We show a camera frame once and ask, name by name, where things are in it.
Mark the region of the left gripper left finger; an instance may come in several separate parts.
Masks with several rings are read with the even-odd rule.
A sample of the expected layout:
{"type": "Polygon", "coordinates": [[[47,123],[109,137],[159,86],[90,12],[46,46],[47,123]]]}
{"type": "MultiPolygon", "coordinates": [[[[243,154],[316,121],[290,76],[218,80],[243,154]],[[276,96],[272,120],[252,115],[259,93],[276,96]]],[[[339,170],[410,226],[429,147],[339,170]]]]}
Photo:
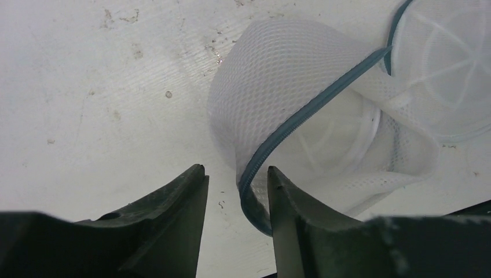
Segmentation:
{"type": "Polygon", "coordinates": [[[97,220],[1,212],[2,277],[195,277],[209,177],[195,164],[97,220]]]}

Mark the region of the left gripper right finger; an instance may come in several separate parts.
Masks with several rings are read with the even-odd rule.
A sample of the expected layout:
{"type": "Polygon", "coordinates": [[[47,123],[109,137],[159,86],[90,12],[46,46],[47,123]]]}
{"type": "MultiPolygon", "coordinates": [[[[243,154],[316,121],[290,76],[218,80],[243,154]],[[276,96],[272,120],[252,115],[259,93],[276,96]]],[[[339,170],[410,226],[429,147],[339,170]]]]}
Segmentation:
{"type": "Polygon", "coordinates": [[[490,202],[363,222],[268,169],[277,277],[489,277],[490,202]]]}

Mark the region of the blue-trim mesh laundry bag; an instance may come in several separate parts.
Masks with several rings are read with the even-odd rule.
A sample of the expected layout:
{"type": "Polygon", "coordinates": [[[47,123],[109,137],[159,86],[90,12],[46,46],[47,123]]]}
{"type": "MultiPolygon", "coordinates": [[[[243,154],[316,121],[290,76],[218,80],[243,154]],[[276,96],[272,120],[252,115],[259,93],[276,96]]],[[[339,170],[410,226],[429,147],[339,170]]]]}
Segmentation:
{"type": "Polygon", "coordinates": [[[442,145],[490,130],[490,2],[405,1],[383,47],[316,21],[253,22],[208,115],[257,230],[272,234],[270,166],[357,215],[430,176],[442,145]]]}

